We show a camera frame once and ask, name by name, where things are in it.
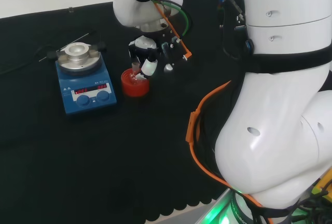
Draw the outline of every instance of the screw hole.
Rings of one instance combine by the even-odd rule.
[[[255,128],[248,127],[247,130],[256,137],[260,136],[260,131]]]
[[[321,123],[318,123],[317,126],[318,126],[318,129],[319,129],[321,132],[324,132],[324,127],[323,127],[323,125],[322,125]]]

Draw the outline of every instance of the yellow object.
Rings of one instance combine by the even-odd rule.
[[[313,188],[312,193],[317,194],[322,192],[322,189],[324,186],[332,179],[332,169],[329,170],[329,172],[326,173],[326,175],[316,184],[316,186]],[[327,200],[332,202],[332,184],[327,187],[327,191],[329,191],[329,194],[324,196]]]

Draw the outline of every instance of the green cable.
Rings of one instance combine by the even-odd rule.
[[[186,20],[186,28],[185,28],[185,30],[183,31],[183,34],[182,34],[182,35],[185,36],[185,35],[187,34],[188,29],[189,29],[189,19],[188,19],[186,13],[185,13],[183,10],[181,10],[181,8],[179,8],[179,7],[175,6],[175,5],[172,5],[172,4],[170,4],[170,3],[167,3],[167,2],[160,2],[160,1],[156,1],[156,0],[152,0],[152,2],[157,3],[157,4],[159,4],[159,5],[166,5],[166,6],[168,6],[168,7],[171,7],[171,8],[173,8],[173,9],[178,10],[178,11],[183,15],[183,17],[184,17],[185,20]]]

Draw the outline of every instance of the power cord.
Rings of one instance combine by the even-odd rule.
[[[8,69],[8,70],[2,71],[2,72],[0,72],[0,76],[9,74],[9,73],[14,72],[16,70],[19,70],[21,68],[27,67],[27,66],[31,65],[32,63],[34,63],[34,62],[37,62],[37,60],[35,60],[35,58],[39,55],[40,52],[42,52],[46,48],[56,49],[55,46],[49,45],[49,44],[41,46],[34,52],[34,54],[32,55],[32,59],[30,61],[22,63],[22,64],[20,64],[16,67]]]

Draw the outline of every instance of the orange cable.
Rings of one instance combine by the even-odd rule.
[[[194,130],[194,125],[195,125],[195,121],[201,111],[201,107],[203,106],[204,102],[210,98],[213,94],[223,90],[231,81],[221,85],[220,87],[214,89],[212,92],[210,92],[208,95],[206,95],[202,101],[200,102],[200,104],[198,105],[198,108],[196,109],[195,112],[191,113],[190,115],[190,120],[189,120],[189,125],[188,125],[188,131],[187,131],[187,136],[186,136],[186,141],[189,143],[189,147],[190,147],[190,152],[191,155],[195,161],[195,163],[198,165],[198,167],[203,170],[207,175],[209,175],[211,178],[215,179],[216,181],[222,183],[223,185],[227,186],[230,189],[233,189],[233,187],[231,187],[229,185],[229,183],[227,183],[225,180],[222,180],[221,178],[217,177],[216,175],[212,174],[210,171],[208,171],[201,163],[200,161],[197,159],[194,149],[193,149],[193,132],[196,131]],[[251,195],[249,194],[243,194],[244,197],[246,197],[248,200],[252,201],[256,206],[258,207],[262,207],[262,205],[257,202]],[[269,218],[269,223],[273,224],[273,221],[271,218]]]
[[[157,10],[159,11],[159,13],[162,15],[162,17],[165,19],[165,21],[168,23],[168,25],[171,27],[172,31],[174,32],[174,34],[177,36],[178,39],[180,39],[179,34],[176,32],[175,28],[173,27],[173,25],[171,24],[171,22],[168,20],[168,18],[165,16],[164,12],[162,12],[162,10],[160,9],[160,7],[156,4],[155,7],[157,8]],[[186,54],[185,57],[186,59],[189,59],[192,56],[192,53],[190,52],[190,50],[186,47],[186,45],[183,43],[182,40],[180,40],[180,43],[182,45],[182,47],[186,50]]]

